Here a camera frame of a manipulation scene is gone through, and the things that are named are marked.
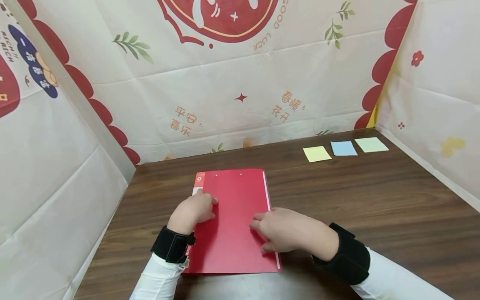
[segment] red folder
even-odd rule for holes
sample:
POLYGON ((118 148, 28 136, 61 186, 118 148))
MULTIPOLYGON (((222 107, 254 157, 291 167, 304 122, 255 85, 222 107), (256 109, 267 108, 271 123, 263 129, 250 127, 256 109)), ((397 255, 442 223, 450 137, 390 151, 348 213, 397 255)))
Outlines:
POLYGON ((261 254, 266 239, 251 230, 253 214, 270 210, 262 169, 197 173, 193 193, 218 198, 216 217, 195 227, 196 242, 184 274, 273 273, 282 269, 278 253, 261 254))

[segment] red flower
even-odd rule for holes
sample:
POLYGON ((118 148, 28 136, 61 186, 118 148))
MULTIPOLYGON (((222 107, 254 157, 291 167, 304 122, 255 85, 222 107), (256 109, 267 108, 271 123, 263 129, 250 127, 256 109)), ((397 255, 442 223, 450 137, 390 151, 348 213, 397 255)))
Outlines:
POLYGON ((423 54, 421 51, 417 51, 413 53, 412 66, 418 67, 422 60, 423 60, 423 54))

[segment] white backdrop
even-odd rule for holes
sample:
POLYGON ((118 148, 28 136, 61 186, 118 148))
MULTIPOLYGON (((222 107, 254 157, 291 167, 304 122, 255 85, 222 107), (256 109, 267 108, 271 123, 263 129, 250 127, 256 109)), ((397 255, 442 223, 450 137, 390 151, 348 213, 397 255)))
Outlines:
POLYGON ((0 141, 0 299, 71 299, 127 182, 1 1, 0 141))
POLYGON ((385 85, 377 128, 480 210, 472 0, 18 2, 65 70, 2 9, 2 298, 70 299, 126 188, 82 101, 138 165, 372 126, 385 85))
POLYGON ((419 1, 377 128, 480 211, 480 31, 473 0, 419 1))
POLYGON ((135 165, 366 127, 414 7, 19 3, 135 165))

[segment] table surface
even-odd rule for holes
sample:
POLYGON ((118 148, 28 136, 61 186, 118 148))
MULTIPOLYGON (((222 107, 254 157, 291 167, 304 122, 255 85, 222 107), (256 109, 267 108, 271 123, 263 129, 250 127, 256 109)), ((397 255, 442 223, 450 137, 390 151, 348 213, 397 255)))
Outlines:
MULTIPOLYGON (((192 193, 198 171, 263 168, 272 205, 335 221, 373 250, 456 300, 480 295, 480 214, 375 130, 330 134, 140 166, 100 243, 76 300, 127 300, 160 228, 192 193), (309 163, 304 147, 378 136, 387 152, 309 163)), ((175 299, 359 297, 302 252, 275 274, 181 278, 175 299)))

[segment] black wrist strap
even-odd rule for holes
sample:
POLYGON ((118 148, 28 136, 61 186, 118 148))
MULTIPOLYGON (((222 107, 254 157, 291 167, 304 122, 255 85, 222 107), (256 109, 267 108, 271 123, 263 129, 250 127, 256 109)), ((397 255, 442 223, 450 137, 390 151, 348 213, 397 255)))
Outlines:
POLYGON ((370 268, 370 253, 355 235, 332 223, 330 228, 338 234, 338 252, 329 262, 313 256, 313 262, 334 274, 349 285, 357 285, 367 279, 370 268))
POLYGON ((150 251, 167 263, 182 264, 187 260, 190 247, 194 244, 193 232, 183 235, 163 226, 150 251))

